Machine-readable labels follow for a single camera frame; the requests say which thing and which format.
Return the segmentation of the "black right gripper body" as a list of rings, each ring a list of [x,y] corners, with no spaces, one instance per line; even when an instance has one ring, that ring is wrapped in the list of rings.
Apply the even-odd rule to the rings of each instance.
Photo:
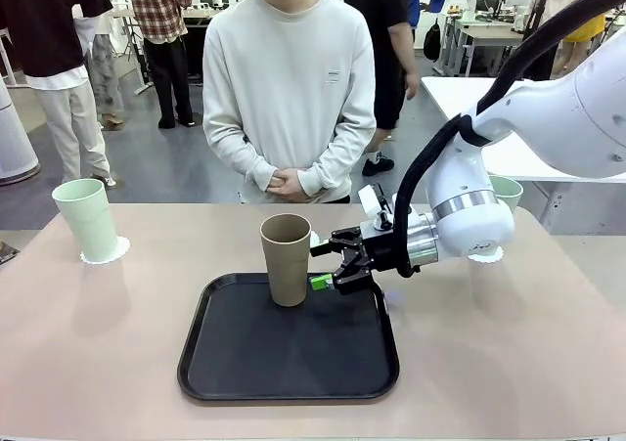
[[[379,231],[372,224],[362,224],[361,236],[371,269],[379,272],[414,272],[408,258],[407,244],[397,244],[393,228]]]

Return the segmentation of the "person's left hand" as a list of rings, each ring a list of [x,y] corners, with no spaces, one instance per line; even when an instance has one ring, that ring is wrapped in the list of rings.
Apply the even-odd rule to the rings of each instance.
[[[313,169],[287,169],[287,198],[292,202],[310,202],[323,190],[320,178]]]

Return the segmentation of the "person's right hand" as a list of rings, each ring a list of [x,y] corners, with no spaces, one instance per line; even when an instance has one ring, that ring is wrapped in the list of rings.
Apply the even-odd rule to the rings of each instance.
[[[301,197],[301,186],[296,169],[276,170],[266,192],[286,201],[297,201]]]

